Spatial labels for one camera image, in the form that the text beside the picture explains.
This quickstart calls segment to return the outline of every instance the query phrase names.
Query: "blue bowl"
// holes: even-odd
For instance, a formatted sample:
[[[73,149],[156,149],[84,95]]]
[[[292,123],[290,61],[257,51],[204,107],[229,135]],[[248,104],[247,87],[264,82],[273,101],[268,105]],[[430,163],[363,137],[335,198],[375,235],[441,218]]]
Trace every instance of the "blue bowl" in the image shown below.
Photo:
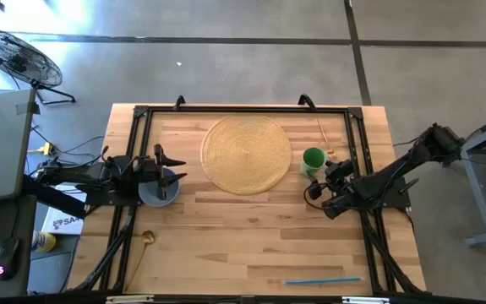
[[[164,168],[164,176],[173,176],[175,172]],[[165,200],[160,200],[156,196],[156,189],[158,188],[158,182],[143,182],[139,185],[139,197],[143,203],[152,207],[164,207],[170,204],[178,195],[180,191],[179,181],[175,181],[171,186],[167,188],[167,195]]]

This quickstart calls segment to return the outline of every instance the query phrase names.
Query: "wooden table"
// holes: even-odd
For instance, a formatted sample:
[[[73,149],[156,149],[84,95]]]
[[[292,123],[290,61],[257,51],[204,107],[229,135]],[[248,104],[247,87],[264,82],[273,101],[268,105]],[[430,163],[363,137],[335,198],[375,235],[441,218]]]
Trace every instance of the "wooden table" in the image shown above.
[[[104,141],[104,146],[109,145],[108,154],[126,153],[135,106],[113,105]],[[374,169],[379,170],[396,158],[385,109],[365,106],[363,114],[372,162]],[[313,146],[326,149],[316,118],[320,119],[339,160],[349,158],[342,115],[259,115],[266,115],[282,126],[292,143],[293,157],[289,172],[278,185],[267,193],[252,196],[223,192],[207,179],[201,168],[202,140],[209,128],[226,114],[154,115],[148,155],[153,155],[152,147],[159,143],[168,157],[187,162],[173,168],[188,175],[182,180],[181,192],[173,204],[164,208],[139,207],[126,283],[142,251],[140,234],[154,231],[156,242],[148,247],[128,293],[302,296],[371,293],[358,214],[347,211],[329,220],[323,212],[308,207],[302,198],[309,184],[299,172],[302,153]],[[139,125],[135,155],[143,125],[143,122]],[[85,219],[70,287],[82,282],[106,251],[112,214],[113,208],[101,207]],[[414,284],[424,289],[418,250],[407,217],[387,209],[384,220],[391,254]],[[118,259],[117,254],[113,265],[118,266]],[[385,286],[383,264],[379,259],[377,262],[380,282]],[[358,276],[362,281],[282,284],[283,280],[346,276]],[[114,280],[115,270],[110,283]]]

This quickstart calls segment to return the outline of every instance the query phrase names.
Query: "woven placemat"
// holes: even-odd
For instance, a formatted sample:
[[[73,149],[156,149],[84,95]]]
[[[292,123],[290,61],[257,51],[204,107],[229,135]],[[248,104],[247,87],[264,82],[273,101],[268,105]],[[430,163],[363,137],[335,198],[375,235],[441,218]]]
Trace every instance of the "woven placemat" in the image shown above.
[[[220,120],[203,140],[201,165],[220,189],[234,194],[262,193],[287,173],[292,146],[268,117],[232,116]]]

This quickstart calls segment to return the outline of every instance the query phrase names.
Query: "green cup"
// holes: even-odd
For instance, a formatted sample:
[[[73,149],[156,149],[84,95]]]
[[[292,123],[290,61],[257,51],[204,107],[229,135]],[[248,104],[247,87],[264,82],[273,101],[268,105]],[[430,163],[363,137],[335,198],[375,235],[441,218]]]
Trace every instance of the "green cup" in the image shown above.
[[[319,148],[308,148],[303,152],[301,173],[305,176],[316,173],[327,161],[327,154]]]

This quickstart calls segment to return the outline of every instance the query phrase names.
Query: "gray floor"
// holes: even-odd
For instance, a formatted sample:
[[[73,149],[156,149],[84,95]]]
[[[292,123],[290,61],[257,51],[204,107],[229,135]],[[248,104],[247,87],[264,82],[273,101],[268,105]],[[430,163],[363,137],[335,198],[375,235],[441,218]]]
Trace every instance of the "gray floor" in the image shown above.
[[[14,32],[350,37],[341,0],[3,2],[0,29]],[[352,5],[361,39],[486,41],[485,0],[352,0]],[[43,106],[35,117],[62,149],[103,134],[114,102],[174,102],[184,95],[188,102],[294,103],[307,93],[318,104],[362,103],[350,46],[32,44],[61,67],[59,89],[78,99],[75,105]],[[486,48],[363,47],[362,54],[372,104],[386,107],[395,142],[414,138],[433,122],[462,136],[486,123]],[[0,73],[0,89],[14,86]],[[32,135],[31,146],[41,144]],[[100,148],[97,141],[80,151]],[[34,166],[40,158],[29,161]],[[484,230],[464,169],[428,164],[409,176],[420,178],[410,196],[428,289],[486,299],[486,246],[464,245],[465,237]],[[73,240],[63,242],[60,251],[71,250]],[[33,262],[30,289],[58,290],[67,267],[68,255]],[[46,268],[53,275],[41,274]]]

